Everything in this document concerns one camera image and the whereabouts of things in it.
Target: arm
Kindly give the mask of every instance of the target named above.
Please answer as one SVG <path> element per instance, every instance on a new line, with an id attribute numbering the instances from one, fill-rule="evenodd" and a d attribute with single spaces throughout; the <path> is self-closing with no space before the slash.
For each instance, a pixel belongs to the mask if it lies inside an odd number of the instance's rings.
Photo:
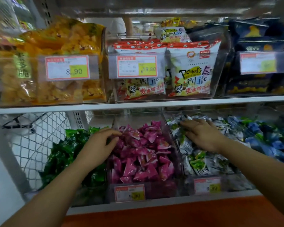
<path id="1" fill-rule="evenodd" d="M 181 124 L 196 145 L 228 158 L 284 214 L 284 163 L 228 139 L 210 121 L 190 120 Z"/>
<path id="2" fill-rule="evenodd" d="M 133 35 L 133 23 L 131 21 L 131 18 L 123 17 L 122 19 L 123 19 L 124 24 L 125 24 L 126 35 L 127 36 L 132 36 Z"/>
<path id="3" fill-rule="evenodd" d="M 61 226 L 83 179 L 106 160 L 117 144 L 119 137 L 106 145 L 110 135 L 121 133 L 104 128 L 89 138 L 76 160 L 1 227 Z"/>

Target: orange shelf base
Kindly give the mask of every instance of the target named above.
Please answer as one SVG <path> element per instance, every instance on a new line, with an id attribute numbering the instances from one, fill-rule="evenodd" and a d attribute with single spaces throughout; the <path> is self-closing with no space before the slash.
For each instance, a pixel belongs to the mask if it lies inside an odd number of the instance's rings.
<path id="1" fill-rule="evenodd" d="M 73 215 L 62 225 L 90 226 L 284 227 L 284 216 L 266 198 L 256 196 Z"/>

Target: cartoon panda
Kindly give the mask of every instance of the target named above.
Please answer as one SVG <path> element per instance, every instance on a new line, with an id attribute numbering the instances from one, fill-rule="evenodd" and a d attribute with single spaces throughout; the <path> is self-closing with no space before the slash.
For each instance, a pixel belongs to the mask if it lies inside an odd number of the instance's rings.
<path id="1" fill-rule="evenodd" d="M 130 85 L 128 86 L 128 91 L 129 91 L 130 93 L 135 93 L 137 90 L 139 90 L 139 87 L 137 87 L 135 84 L 130 84 Z"/>
<path id="2" fill-rule="evenodd" d="M 164 40 L 165 38 L 166 38 L 166 34 L 162 35 L 160 39 Z"/>
<path id="3" fill-rule="evenodd" d="M 182 84 L 176 84 L 175 85 L 175 92 L 176 93 L 181 93 L 183 90 L 185 90 L 186 87 L 183 87 Z"/>

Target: price tag holder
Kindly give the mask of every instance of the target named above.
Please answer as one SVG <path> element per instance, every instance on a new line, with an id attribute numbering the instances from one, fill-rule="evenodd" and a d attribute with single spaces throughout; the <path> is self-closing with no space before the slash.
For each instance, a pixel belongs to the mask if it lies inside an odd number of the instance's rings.
<path id="1" fill-rule="evenodd" d="M 194 179 L 195 194 L 208 194 L 221 192 L 220 178 Z"/>
<path id="2" fill-rule="evenodd" d="M 117 56 L 117 78 L 157 77 L 156 56 Z"/>
<path id="3" fill-rule="evenodd" d="M 90 79 L 88 56 L 45 57 L 47 81 Z"/>
<path id="4" fill-rule="evenodd" d="M 240 53 L 241 75 L 277 73 L 275 52 Z"/>
<path id="5" fill-rule="evenodd" d="M 116 186 L 116 202 L 133 202 L 145 200 L 144 184 L 135 186 Z"/>

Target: metal grid panel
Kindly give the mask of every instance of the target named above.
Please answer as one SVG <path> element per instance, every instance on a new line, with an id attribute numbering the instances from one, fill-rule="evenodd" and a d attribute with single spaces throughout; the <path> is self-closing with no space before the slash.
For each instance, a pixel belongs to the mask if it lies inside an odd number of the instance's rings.
<path id="1" fill-rule="evenodd" d="M 4 125 L 9 145 L 25 172 L 32 190 L 42 186 L 38 171 L 42 171 L 53 142 L 65 138 L 70 129 L 65 112 L 23 114 Z"/>

